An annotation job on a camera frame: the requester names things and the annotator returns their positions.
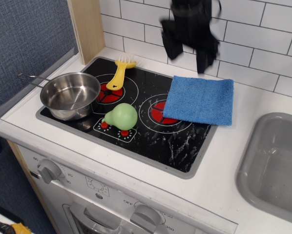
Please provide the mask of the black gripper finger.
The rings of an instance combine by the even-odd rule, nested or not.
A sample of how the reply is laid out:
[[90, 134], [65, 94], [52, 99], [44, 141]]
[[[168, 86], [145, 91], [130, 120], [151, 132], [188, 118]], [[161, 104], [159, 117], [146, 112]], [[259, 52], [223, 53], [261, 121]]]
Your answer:
[[204, 73], [205, 70], [212, 66], [213, 61], [216, 59], [216, 51], [211, 50], [197, 50], [196, 51], [196, 64], [197, 73]]
[[183, 44], [172, 34], [162, 31], [163, 45], [169, 59], [176, 59], [183, 53]]

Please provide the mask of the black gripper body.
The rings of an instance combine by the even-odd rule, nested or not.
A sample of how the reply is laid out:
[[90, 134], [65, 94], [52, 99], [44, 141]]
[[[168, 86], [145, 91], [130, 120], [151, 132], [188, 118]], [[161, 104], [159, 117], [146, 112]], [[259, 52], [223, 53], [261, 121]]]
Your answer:
[[197, 50], [215, 50], [219, 41], [210, 31], [211, 15], [208, 8], [172, 7], [174, 19], [162, 19], [162, 31], [174, 35], [183, 45]]

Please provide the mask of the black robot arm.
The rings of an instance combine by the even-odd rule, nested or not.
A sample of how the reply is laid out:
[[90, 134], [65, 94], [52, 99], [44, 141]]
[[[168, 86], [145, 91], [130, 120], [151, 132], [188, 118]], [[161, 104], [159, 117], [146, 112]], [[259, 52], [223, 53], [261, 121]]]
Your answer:
[[186, 45], [196, 51], [197, 73], [203, 74], [218, 55], [219, 40], [210, 30], [212, 1], [173, 0], [174, 19], [162, 19], [162, 40], [168, 58], [176, 59]]

